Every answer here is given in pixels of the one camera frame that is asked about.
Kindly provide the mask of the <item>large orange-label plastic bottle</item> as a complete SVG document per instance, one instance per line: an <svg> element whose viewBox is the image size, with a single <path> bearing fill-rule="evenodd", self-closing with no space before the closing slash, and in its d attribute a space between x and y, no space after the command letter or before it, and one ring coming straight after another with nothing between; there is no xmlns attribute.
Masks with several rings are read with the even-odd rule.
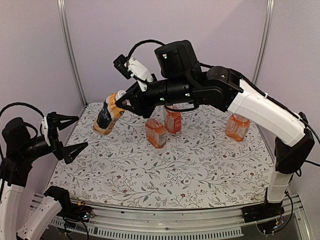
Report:
<svg viewBox="0 0 320 240"><path fill-rule="evenodd" d="M171 134L178 134L182 129L182 114L163 108L164 127Z"/></svg>

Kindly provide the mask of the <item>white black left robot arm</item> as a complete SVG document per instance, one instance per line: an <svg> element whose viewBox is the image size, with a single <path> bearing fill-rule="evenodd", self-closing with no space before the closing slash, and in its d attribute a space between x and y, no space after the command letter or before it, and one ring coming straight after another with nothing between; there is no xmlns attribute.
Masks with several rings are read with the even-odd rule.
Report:
<svg viewBox="0 0 320 240"><path fill-rule="evenodd" d="M64 146L58 132L79 120L78 116L51 112L41 120L42 134L32 137L31 124L21 117L10 120L2 131L6 143L6 157L2 161L0 177L0 238L2 240L39 240L49 223L58 214L73 215L75 204L71 203L69 192L61 187L49 187L39 206L17 228L18 208L22 193L27 185L29 173L35 160L53 154L57 160L70 164L84 150L88 143Z"/></svg>

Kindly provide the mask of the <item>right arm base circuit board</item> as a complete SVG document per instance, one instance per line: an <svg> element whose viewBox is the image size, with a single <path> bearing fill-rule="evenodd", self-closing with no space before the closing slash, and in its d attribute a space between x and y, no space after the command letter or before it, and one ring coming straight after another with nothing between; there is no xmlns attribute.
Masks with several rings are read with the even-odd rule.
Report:
<svg viewBox="0 0 320 240"><path fill-rule="evenodd" d="M272 220L256 224L256 227L261 234L267 236L274 234L274 232L278 229L279 225L283 223L283 216L278 215L275 216Z"/></svg>

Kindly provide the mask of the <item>aluminium frame post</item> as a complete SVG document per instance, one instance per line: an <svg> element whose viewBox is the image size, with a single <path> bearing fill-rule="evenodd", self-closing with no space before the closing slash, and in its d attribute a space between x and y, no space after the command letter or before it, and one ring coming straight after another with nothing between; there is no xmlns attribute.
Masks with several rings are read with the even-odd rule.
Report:
<svg viewBox="0 0 320 240"><path fill-rule="evenodd" d="M74 54L71 34L70 34L70 30L69 30L69 25L68 25L68 18L67 18L67 10L66 10L65 1L64 0L57 0L57 8L58 8L58 14L59 14L59 19L60 19L60 24L61 24L62 35L63 35L64 43L65 43L66 53L68 56L70 69L72 72L75 87L76 87L81 104L84 107L86 107L88 105L88 101L85 96L84 87L81 82L81 78L80 78L80 74L79 74L79 70L78 70L78 66L77 66L77 61L76 61L75 54Z"/></svg>
<svg viewBox="0 0 320 240"><path fill-rule="evenodd" d="M272 20L273 20L274 6L275 6L274 0L266 1L266 10L265 10L265 16L264 16L264 22L263 22L263 28L262 28L261 41L260 41L255 68L253 71L253 77L251 79L251 82L256 87L258 86L258 80L259 80L259 76L262 70L262 66L263 66L263 62L264 62L264 58L267 50L267 45L268 45L268 40L269 40L269 35L270 35Z"/></svg>

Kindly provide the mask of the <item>floral patterned table mat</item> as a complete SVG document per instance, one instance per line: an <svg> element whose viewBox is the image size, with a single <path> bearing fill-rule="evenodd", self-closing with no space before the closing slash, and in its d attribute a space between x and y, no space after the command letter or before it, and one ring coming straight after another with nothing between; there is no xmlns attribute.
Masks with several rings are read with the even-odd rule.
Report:
<svg viewBox="0 0 320 240"><path fill-rule="evenodd" d="M86 202L157 209L214 208L261 202L274 168L252 123L245 139L225 134L229 118L211 106L182 114L182 129L163 148L146 139L146 121L125 112L109 135L94 132L102 104L90 103L69 144L88 146L70 164L59 161L50 186Z"/></svg>

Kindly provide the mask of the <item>aluminium front rail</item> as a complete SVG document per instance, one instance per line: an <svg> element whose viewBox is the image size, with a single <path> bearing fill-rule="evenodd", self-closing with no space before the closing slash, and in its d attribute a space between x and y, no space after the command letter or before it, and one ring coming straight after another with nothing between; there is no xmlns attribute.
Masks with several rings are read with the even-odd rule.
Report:
<svg viewBox="0 0 320 240"><path fill-rule="evenodd" d="M226 230L241 227L243 237L230 240L311 240L313 234L308 223L304 208L297 194L283 200L284 223L280 224L274 234L263 235L256 224L267 222L272 218L247 221L242 206L203 208L203 209L147 209L134 208L109 204L90 204L95 217L89 222L106 224L108 226L143 227L159 229L169 227L173 230ZM67 227L76 227L81 222L66 224L62 217L56 216L49 223L42 240L109 240L89 236L88 233L78 233L68 230Z"/></svg>

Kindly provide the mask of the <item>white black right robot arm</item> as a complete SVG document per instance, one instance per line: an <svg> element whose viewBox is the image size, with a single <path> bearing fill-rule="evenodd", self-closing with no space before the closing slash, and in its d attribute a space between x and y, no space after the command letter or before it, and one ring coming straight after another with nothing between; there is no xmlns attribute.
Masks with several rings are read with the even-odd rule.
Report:
<svg viewBox="0 0 320 240"><path fill-rule="evenodd" d="M188 103L197 109L209 105L245 117L272 132L276 136L276 162L264 201L244 207L242 216L249 223L282 214L290 179L301 169L318 139L306 115L292 112L234 69L207 66L202 71L204 65L188 40L159 42L154 53L162 80L134 59L132 52L114 60L114 67L126 79L135 80L116 105L145 119L157 106Z"/></svg>

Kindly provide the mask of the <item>slim orange drink bottle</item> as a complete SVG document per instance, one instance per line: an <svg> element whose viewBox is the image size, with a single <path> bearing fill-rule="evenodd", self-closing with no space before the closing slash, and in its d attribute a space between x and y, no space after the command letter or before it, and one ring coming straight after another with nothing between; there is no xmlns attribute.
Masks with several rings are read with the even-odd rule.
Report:
<svg viewBox="0 0 320 240"><path fill-rule="evenodd" d="M116 122L123 116L125 109L117 107L116 101L119 100L126 91L119 90L118 92L109 95L103 102L103 107L97 115L93 130L106 136L112 132Z"/></svg>

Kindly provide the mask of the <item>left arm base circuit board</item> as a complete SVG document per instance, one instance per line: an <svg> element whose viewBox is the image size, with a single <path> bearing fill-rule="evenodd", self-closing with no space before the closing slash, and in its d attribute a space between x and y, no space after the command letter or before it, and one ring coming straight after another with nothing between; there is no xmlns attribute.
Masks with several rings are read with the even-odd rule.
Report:
<svg viewBox="0 0 320 240"><path fill-rule="evenodd" d="M75 216L81 218L84 222L89 222L96 216L93 208L87 205L85 201L72 204L71 210Z"/></svg>

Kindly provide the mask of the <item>right aluminium frame post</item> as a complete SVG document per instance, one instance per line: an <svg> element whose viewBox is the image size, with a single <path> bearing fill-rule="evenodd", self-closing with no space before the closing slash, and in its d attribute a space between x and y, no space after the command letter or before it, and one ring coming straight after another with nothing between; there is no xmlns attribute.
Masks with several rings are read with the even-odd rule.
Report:
<svg viewBox="0 0 320 240"><path fill-rule="evenodd" d="M265 16L264 16L264 22L263 22L263 28L262 28L261 41L260 41L255 68L253 71L253 77L251 79L251 82L256 87L258 86L258 80L259 80L259 76L262 70L262 66L263 66L263 62L264 62L264 58L267 50L267 45L268 45L268 40L269 40L269 35L270 35L272 20L273 20L274 6L275 6L274 0L266 1L266 10L265 10Z"/></svg>

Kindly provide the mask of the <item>left aluminium frame post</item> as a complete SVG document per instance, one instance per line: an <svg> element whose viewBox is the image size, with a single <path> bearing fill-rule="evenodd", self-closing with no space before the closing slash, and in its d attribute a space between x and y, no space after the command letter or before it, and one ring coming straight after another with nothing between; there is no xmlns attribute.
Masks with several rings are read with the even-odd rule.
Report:
<svg viewBox="0 0 320 240"><path fill-rule="evenodd" d="M80 78L80 74L79 74L79 70L78 70L78 66L77 66L77 61L76 61L75 54L74 54L71 34L70 34L70 30L69 30L69 25L68 25L68 18L67 18L67 10L66 10L65 1L64 0L57 0L57 8L58 8L58 14L59 14L59 19L60 19L60 24L61 24L62 35L63 35L64 43L65 43L66 53L68 56L70 69L72 72L75 87L76 87L81 104L84 107L86 107L88 105L88 101L85 96L84 87L81 82L81 78Z"/></svg>

